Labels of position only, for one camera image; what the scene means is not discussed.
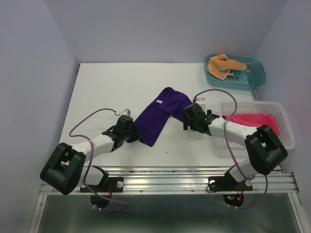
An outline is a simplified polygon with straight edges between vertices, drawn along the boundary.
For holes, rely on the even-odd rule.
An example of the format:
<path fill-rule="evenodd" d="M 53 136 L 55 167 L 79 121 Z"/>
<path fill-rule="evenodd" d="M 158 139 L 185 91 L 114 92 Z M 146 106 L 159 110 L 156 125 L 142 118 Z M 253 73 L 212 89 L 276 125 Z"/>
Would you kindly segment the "purple towel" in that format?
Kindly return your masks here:
<path fill-rule="evenodd" d="M 152 147 L 169 117 L 183 122 L 183 111 L 191 104 L 192 101 L 185 94 L 171 87 L 164 88 L 135 120 L 141 135 L 140 143 Z"/>

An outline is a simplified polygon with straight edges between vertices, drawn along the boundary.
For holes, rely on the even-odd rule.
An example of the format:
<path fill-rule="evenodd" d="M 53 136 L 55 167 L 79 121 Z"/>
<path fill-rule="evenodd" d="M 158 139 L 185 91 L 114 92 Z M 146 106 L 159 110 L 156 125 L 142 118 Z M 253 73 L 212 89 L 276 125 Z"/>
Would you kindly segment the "pink towel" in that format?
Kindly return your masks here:
<path fill-rule="evenodd" d="M 262 125 L 268 125 L 272 128 L 274 133 L 279 136 L 276 120 L 271 114 L 235 114 L 229 119 L 229 121 L 257 128 Z"/>

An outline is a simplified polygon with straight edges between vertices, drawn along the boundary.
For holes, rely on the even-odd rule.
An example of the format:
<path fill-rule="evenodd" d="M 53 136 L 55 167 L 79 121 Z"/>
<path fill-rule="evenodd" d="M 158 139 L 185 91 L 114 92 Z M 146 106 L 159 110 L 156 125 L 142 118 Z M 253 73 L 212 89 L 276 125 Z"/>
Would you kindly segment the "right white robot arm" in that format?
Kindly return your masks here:
<path fill-rule="evenodd" d="M 193 103 L 184 109 L 184 130 L 188 128 L 209 136 L 224 138 L 246 148 L 248 158 L 238 163 L 225 173 L 224 185 L 235 189 L 242 181 L 257 174 L 268 175 L 285 158 L 288 152 L 268 125 L 251 127 L 227 121 L 208 111 L 206 114 L 201 106 Z"/>

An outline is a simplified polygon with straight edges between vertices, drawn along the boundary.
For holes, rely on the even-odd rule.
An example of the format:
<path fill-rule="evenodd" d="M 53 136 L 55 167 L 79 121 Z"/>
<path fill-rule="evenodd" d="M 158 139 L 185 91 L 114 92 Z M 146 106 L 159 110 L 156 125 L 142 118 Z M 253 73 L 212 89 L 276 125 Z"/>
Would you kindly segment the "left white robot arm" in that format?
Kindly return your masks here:
<path fill-rule="evenodd" d="M 133 119 L 121 115 L 114 126 L 93 139 L 74 145 L 58 144 L 44 165 L 40 179 L 67 195 L 77 186 L 83 185 L 86 162 L 99 155 L 114 152 L 125 142 L 132 143 L 139 139 L 140 133 Z"/>

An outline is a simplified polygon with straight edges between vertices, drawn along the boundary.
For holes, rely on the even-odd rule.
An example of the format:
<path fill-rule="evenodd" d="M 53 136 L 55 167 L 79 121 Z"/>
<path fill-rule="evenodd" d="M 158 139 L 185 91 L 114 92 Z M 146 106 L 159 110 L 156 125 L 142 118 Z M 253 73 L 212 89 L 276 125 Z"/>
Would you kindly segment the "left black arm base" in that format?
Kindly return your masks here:
<path fill-rule="evenodd" d="M 82 185 L 80 192 L 90 193 L 90 203 L 93 209 L 99 211 L 114 212 L 128 208 L 128 204 L 124 201 L 118 201 L 113 199 L 114 193 L 123 192 L 123 177 L 109 177 L 109 173 L 102 169 L 100 166 L 92 166 L 93 170 L 99 171 L 99 181 L 95 184 Z M 119 209 L 107 209 L 109 204 L 119 204 L 122 207 Z"/>

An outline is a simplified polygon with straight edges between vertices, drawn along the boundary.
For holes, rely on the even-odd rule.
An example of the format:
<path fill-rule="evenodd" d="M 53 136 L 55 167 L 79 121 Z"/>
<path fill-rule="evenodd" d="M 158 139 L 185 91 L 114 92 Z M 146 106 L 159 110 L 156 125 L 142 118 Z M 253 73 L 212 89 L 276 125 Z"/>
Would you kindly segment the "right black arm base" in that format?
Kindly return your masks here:
<path fill-rule="evenodd" d="M 251 183 L 236 182 L 234 179 L 225 176 L 209 177 L 206 187 L 208 193 L 224 192 L 224 202 L 233 207 L 241 207 L 244 202 L 244 192 L 252 190 Z"/>

